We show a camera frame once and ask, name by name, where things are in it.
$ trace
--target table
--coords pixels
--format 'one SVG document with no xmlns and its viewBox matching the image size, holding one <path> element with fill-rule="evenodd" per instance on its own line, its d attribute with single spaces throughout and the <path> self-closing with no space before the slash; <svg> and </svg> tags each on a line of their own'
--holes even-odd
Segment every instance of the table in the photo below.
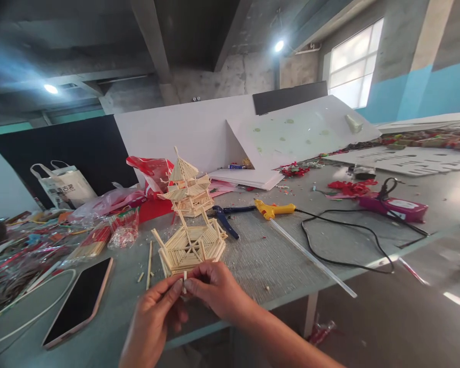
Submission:
<svg viewBox="0 0 460 368">
<path fill-rule="evenodd" d="M 400 249 L 399 246 L 420 240 L 421 236 L 376 214 L 334 214 L 330 217 L 372 228 L 379 236 L 385 251 L 393 259 L 414 251 L 433 239 L 445 236 L 460 226 L 460 172 L 418 178 L 377 172 L 379 185 L 375 189 L 379 190 L 383 181 L 390 176 L 395 176 L 405 183 L 399 184 L 392 196 L 429 205 L 426 223 L 419 227 L 434 234 L 433 236 Z M 245 206 L 253 204 L 253 199 L 256 198 L 266 204 L 294 203 L 297 208 L 315 214 L 326 209 L 353 209 L 357 204 L 349 200 L 331 201 L 323 194 L 311 191 L 314 185 L 318 189 L 326 190 L 329 182 L 345 179 L 345 167 L 325 166 L 321 169 L 312 169 L 305 177 L 291 178 L 283 182 L 282 184 L 290 186 L 288 195 L 277 188 L 269 192 L 234 192 L 216 197 L 215 203 L 220 206 Z M 295 213 L 279 215 L 276 221 L 306 247 L 305 237 L 300 228 L 300 221 L 305 218 L 305 215 Z M 178 227 L 177 222 L 171 225 L 172 220 L 173 215 L 169 214 L 148 221 L 141 225 L 141 235 L 131 249 L 109 250 L 103 253 L 102 259 L 114 257 L 115 267 L 98 314 L 85 329 L 51 351 L 45 351 L 41 347 L 41 342 L 61 307 L 60 302 L 0 354 L 0 366 L 117 366 L 137 297 L 145 290 L 146 279 L 139 284 L 136 281 L 142 271 L 145 274 L 147 271 L 148 243 L 153 240 L 150 229 L 157 228 L 165 241 L 169 233 L 173 233 Z M 200 218 L 190 219 L 188 224 L 198 224 L 200 221 Z M 274 309 L 307 295 L 316 294 L 332 285 L 331 280 L 287 243 L 257 211 L 236 214 L 231 224 L 241 239 L 227 239 L 227 247 L 221 261 L 230 268 L 242 288 L 264 308 Z M 324 257 L 368 266 L 386 263 L 375 248 L 370 235 L 365 235 L 367 232 L 320 220 L 312 221 L 308 226 L 313 235 L 314 248 Z M 156 283 L 163 278 L 163 272 L 157 254 L 158 246 L 155 241 L 153 244 L 152 271 L 155 277 L 152 278 L 152 282 Z M 87 265 L 81 265 L 79 268 L 81 270 L 85 267 Z M 364 272 L 361 269 L 334 265 L 329 267 L 342 280 Z M 35 296 L 38 311 L 45 308 L 43 300 L 46 297 Z M 188 310 L 189 322 L 181 333 L 169 336 L 166 349 L 188 343 L 227 326 L 197 301 L 188 303 Z M 0 337 L 10 328 L 6 323 L 3 325 L 0 328 Z M 0 350 L 6 348 L 15 338 L 17 336 L 0 344 Z"/>
</svg>

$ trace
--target smartphone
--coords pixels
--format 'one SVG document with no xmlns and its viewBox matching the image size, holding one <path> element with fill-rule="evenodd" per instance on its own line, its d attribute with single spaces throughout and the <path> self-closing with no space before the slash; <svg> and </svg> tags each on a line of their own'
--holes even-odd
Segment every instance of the smartphone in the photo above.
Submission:
<svg viewBox="0 0 460 368">
<path fill-rule="evenodd" d="M 83 270 L 75 281 L 42 345 L 52 348 L 85 327 L 96 315 L 107 279 L 112 268 L 112 258 Z"/>
</svg>

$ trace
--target ceiling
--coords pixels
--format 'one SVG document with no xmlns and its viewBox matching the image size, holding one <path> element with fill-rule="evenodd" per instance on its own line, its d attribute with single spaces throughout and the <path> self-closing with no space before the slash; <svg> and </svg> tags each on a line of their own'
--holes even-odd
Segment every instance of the ceiling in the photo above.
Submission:
<svg viewBox="0 0 460 368">
<path fill-rule="evenodd" d="M 278 38 L 294 37 L 328 1 L 341 6 L 350 2 L 144 0 L 156 8 L 155 27 L 139 26 L 141 18 L 130 1 L 136 0 L 1 0 L 4 124 L 10 116 L 20 121 L 49 110 L 99 108 L 98 97 L 110 83 L 160 76 L 164 62 L 168 67 L 218 70 L 229 54 L 267 50 Z M 148 27 L 149 36 L 140 27 Z M 164 55 L 152 49 L 150 56 L 152 36 L 162 39 Z M 44 84 L 61 89 L 62 98 L 46 92 Z"/>
</svg>

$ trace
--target pliers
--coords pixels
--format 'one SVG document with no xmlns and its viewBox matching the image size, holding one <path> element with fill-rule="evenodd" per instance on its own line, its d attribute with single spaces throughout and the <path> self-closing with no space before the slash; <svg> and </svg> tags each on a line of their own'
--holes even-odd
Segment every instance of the pliers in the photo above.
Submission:
<svg viewBox="0 0 460 368">
<path fill-rule="evenodd" d="M 232 213 L 240 213 L 240 212 L 249 212 L 256 209 L 256 206 L 248 206 L 248 207 L 226 207 L 222 208 L 220 206 L 213 206 L 212 209 L 215 211 L 214 216 L 220 220 L 221 224 L 227 231 L 232 235 L 235 239 L 239 239 L 240 235 L 230 226 L 228 223 L 226 216 Z"/>
</svg>

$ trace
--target white tote bag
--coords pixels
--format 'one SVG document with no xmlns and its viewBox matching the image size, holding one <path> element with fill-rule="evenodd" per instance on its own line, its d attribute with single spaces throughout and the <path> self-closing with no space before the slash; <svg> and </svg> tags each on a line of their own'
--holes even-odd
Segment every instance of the white tote bag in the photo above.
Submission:
<svg viewBox="0 0 460 368">
<path fill-rule="evenodd" d="M 43 164 L 34 164 L 31 166 L 31 173 L 38 179 L 56 208 L 68 208 L 65 201 L 71 201 L 72 205 L 78 208 L 90 199 L 97 197 L 80 170 L 63 161 L 57 162 L 64 163 L 66 167 L 59 168 L 53 164 L 54 161 L 56 160 L 50 162 L 55 168 L 53 171 Z M 33 169 L 34 166 L 40 166 L 49 177 L 41 177 L 41 175 Z"/>
</svg>

